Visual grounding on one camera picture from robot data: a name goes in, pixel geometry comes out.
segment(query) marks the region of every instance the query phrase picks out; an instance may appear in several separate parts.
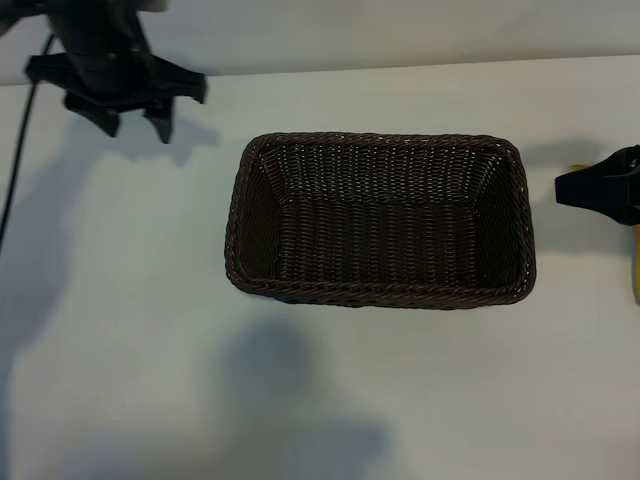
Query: basket rim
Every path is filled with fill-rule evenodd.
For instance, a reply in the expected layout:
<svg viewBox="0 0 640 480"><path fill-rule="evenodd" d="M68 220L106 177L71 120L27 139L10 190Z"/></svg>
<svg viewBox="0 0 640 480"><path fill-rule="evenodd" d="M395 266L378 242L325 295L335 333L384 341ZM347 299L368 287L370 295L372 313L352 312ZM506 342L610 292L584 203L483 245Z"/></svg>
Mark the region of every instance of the basket rim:
<svg viewBox="0 0 640 480"><path fill-rule="evenodd" d="M448 287L443 285L427 285L413 283L356 283L356 282L315 282L306 280L280 280L272 278L256 278L248 275L236 255L237 229L240 223L240 212L244 207L244 199L248 185L248 174L253 154L267 143L304 143L312 140L325 144L354 143L367 145L450 145L452 141L464 147L494 147L505 159L513 162L512 194L516 199L519 215L518 243L520 247L520 263L518 278L500 287ZM464 296L465 298L487 298L498 300L498 297L521 300L533 289L536 280L535 247L533 237L533 222L526 182L526 173L522 165L518 149L509 141L490 135L420 135L420 134L378 134L378 133L348 133L348 132L277 132L260 135L254 138L245 148L240 160L240 167L236 176L233 197L229 212L225 241L225 267L227 277L238 288L249 293L283 294L296 296L296 290L304 290L298 295L309 296L309 289L314 289L317 296L328 297L345 293L381 294L390 297L415 296Z"/></svg>

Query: white table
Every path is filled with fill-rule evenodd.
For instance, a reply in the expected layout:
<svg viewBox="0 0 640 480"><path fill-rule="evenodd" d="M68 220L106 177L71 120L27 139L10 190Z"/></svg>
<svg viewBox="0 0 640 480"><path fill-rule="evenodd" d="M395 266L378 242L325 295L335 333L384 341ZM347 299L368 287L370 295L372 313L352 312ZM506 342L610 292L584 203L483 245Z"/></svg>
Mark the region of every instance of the white table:
<svg viewBox="0 0 640 480"><path fill-rule="evenodd" d="M25 92L0 88L2 178ZM2 480L640 475L632 232L553 190L640 141L640 57L211 78L170 146L136 115L109 139L60 99L37 100L0 262ZM324 130L512 141L533 293L446 313L237 291L223 245L243 147Z"/></svg>

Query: basket bottom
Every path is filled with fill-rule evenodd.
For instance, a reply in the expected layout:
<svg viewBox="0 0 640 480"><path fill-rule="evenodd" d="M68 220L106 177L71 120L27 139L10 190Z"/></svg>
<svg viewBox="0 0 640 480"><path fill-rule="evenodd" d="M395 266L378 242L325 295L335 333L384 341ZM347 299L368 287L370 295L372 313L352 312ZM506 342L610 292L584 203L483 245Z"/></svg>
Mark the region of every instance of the basket bottom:
<svg viewBox="0 0 640 480"><path fill-rule="evenodd" d="M477 287L476 224L458 205L290 203L276 278Z"/></svg>

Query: wicker basket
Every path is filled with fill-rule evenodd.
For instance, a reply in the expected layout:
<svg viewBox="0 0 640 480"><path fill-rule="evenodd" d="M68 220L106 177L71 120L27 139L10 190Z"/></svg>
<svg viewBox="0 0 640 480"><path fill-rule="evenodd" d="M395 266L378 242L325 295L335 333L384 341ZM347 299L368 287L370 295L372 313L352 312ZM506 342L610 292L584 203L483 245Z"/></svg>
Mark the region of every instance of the wicker basket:
<svg viewBox="0 0 640 480"><path fill-rule="evenodd" d="M240 162L225 257L239 289L288 303L516 303L536 277L518 150L486 136L258 137Z"/></svg>

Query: wall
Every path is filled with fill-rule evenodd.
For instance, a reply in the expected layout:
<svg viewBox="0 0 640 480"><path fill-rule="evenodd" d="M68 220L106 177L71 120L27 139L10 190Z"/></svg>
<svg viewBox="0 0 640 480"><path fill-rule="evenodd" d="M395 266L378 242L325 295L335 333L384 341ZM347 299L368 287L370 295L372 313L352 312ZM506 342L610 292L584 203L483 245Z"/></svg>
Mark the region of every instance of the wall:
<svg viewBox="0 0 640 480"><path fill-rule="evenodd" d="M173 0L144 22L156 52L207 73L640 53L636 0ZM0 41L0 83L45 37Z"/></svg>

